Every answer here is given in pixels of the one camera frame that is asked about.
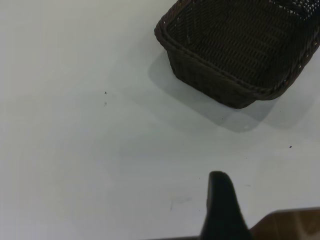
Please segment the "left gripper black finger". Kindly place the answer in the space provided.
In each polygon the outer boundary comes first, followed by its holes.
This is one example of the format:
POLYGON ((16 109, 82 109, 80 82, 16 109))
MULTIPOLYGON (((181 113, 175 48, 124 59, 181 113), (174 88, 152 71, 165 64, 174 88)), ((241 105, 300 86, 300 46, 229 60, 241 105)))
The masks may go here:
POLYGON ((200 233, 202 240, 252 240, 243 218, 230 177, 212 171, 208 177, 206 217, 200 233))

